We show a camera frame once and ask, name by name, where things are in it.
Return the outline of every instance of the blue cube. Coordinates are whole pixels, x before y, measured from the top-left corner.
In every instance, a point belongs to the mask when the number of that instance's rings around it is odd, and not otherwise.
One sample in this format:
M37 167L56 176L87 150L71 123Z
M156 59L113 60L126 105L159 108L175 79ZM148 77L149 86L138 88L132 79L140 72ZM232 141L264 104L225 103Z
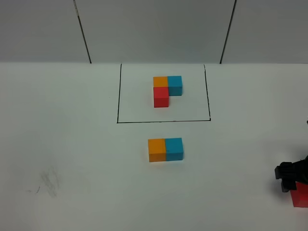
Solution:
M182 160L184 157L182 138L165 139L166 161Z
M182 76L168 76L168 90L169 96L182 95Z

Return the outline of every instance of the black rectangle outline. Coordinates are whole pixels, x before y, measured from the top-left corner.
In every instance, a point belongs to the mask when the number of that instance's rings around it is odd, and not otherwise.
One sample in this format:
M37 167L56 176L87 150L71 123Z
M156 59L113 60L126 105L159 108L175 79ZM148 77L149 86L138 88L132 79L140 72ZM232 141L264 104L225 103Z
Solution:
M210 119L207 120L170 120L170 121L137 121L137 122L119 122L119 110L120 110L120 95L121 95L121 78L122 78L122 64L120 66L120 84L119 84L119 100L117 105L117 124L141 124L141 123L167 123L167 122L210 122L211 120L211 111L210 111L210 102L208 99L208 90L207 90L207 80L206 80L206 70L205 64L204 66L204 76L205 76L205 88L206 88L206 97L207 97L207 105L208 105L208 114Z

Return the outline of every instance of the red cube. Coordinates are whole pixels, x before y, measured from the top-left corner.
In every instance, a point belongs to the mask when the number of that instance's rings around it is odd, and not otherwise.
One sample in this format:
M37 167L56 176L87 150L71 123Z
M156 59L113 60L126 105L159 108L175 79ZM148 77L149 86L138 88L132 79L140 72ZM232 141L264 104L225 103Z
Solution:
M153 88L154 107L169 107L168 87Z
M297 190L291 190L294 207L308 208L308 185L296 182Z

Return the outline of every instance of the pair of blocks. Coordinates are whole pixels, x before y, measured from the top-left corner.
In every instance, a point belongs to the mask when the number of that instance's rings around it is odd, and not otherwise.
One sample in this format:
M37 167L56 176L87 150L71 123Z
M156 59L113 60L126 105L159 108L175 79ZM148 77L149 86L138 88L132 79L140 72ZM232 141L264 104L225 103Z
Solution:
M184 157L182 138L148 140L149 161L174 161Z
M297 190L291 190L294 207L308 208L308 185L296 182Z
M169 96L183 93L182 76L153 77L154 107L169 107Z

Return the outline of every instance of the orange block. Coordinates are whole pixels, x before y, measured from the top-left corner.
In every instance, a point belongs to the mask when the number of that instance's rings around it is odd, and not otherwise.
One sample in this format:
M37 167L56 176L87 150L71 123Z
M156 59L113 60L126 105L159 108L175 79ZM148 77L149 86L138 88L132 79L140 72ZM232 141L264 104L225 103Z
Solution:
M150 139L149 146L149 161L166 161L166 144L165 139Z
M167 76L153 77L153 87L155 88L168 87L168 77Z

